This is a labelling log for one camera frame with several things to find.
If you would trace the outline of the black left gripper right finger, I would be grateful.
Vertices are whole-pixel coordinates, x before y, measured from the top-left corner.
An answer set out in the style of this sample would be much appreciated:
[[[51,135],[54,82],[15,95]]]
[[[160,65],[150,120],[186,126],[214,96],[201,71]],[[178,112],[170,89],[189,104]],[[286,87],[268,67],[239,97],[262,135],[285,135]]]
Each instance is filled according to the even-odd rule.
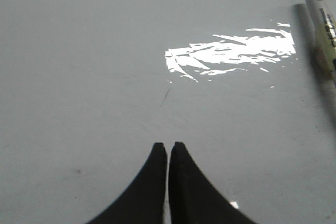
[[[254,223],[216,190],[182,142],[171,151],[169,205],[171,223]]]

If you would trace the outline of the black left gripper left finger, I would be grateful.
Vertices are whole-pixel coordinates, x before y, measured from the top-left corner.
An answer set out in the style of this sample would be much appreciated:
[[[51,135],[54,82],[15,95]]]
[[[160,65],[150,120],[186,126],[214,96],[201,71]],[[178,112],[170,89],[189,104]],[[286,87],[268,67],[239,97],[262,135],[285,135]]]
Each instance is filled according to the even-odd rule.
[[[167,153],[154,143],[143,167],[126,190],[90,223],[163,223]]]

